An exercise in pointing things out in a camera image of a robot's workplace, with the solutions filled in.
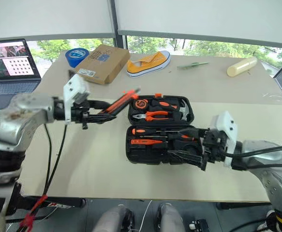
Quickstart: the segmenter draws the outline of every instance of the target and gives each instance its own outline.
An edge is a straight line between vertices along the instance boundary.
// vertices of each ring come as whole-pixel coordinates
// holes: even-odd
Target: floor
[[[216,203],[191,202],[191,201],[152,201],[144,219],[143,232],[155,232],[154,221],[156,212],[161,203],[171,203],[183,218],[186,231],[190,231],[188,225],[196,219],[206,219],[211,232],[229,232],[234,227],[243,223],[262,219],[265,217],[270,206],[255,206],[230,210],[218,210]],[[49,219],[36,221],[33,232],[90,232],[100,216],[108,209],[124,204],[135,214],[135,228],[139,229],[143,214],[149,200],[125,200],[125,199],[87,199],[83,208],[57,209]],[[43,208],[37,216],[44,216],[53,211],[53,207]],[[18,210],[9,218],[22,218],[25,210]],[[254,232],[258,224],[245,227],[237,232]],[[13,223],[8,232],[14,232],[18,223]]]

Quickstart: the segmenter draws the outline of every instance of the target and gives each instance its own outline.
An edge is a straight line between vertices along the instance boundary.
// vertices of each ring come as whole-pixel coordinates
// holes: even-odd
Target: tool case
[[[177,133],[187,127],[193,128],[190,125],[194,119],[193,110],[185,97],[139,96],[129,105],[128,119],[132,125],[126,133],[126,155],[132,163],[182,164],[187,163],[187,157],[175,150],[202,153],[200,140]],[[148,140],[150,143],[155,140],[155,143],[148,145]]]

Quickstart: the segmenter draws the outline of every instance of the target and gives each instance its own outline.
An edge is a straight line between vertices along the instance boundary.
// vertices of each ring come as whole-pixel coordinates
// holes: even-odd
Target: yellow shoe
[[[127,62],[127,74],[135,78],[152,71],[163,69],[170,63],[170,59],[171,56],[168,51],[160,51],[138,61],[129,60]]]

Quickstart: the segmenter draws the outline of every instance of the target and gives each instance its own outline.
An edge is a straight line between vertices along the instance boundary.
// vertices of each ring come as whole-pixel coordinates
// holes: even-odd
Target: tape roll
[[[75,68],[88,55],[89,51],[84,48],[74,48],[65,53],[65,57],[72,68]]]

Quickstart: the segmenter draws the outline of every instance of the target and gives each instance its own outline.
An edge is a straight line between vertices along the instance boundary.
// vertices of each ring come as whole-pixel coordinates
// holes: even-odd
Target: laptop screen
[[[0,81],[40,79],[24,39],[0,41]]]

